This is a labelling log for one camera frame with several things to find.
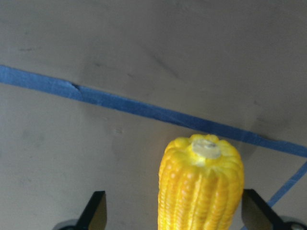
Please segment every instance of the painter's tape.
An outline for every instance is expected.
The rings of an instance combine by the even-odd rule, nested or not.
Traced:
[[[55,79],[0,66],[0,82],[47,92],[106,108],[116,109],[134,115],[144,116],[201,132],[216,134],[221,137],[307,158],[307,148],[304,146],[286,141],[268,140],[250,131],[223,125],[107,92],[94,90],[85,86],[73,84],[66,80]]]
[[[307,173],[307,161],[297,172],[269,199],[267,204],[273,207]]]

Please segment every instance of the blue tape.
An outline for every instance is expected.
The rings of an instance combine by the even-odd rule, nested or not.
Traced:
[[[107,92],[73,84],[66,80],[46,77],[5,66],[0,66],[0,82],[32,90],[116,109],[134,115],[144,116],[197,131],[216,134],[221,137],[242,141],[296,156],[307,158],[307,148],[286,141],[274,141],[239,128],[223,125],[206,119],[172,111],[151,104],[139,102]]]
[[[267,204],[273,207],[305,174],[307,173],[307,161],[297,172],[269,199]]]

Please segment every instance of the diagonal blue tape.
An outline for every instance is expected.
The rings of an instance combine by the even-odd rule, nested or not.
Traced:
[[[206,119],[179,113],[162,107],[120,97],[107,92],[73,84],[66,80],[55,79],[0,66],[0,82],[28,89],[95,104],[106,108],[140,115],[194,130],[216,134],[245,143],[294,154],[307,158],[307,148],[286,141],[273,141],[239,128],[223,125]]]
[[[267,204],[273,207],[305,174],[307,173],[307,161],[297,172],[269,199]]]

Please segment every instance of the yellow corn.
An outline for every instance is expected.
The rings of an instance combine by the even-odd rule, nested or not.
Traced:
[[[158,230],[227,230],[244,169],[235,147],[215,135],[177,138],[159,170]]]

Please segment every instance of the corn cob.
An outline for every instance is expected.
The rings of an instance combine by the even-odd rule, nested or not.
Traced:
[[[158,230],[227,230],[244,169],[235,147],[215,135],[177,138],[159,169]]]

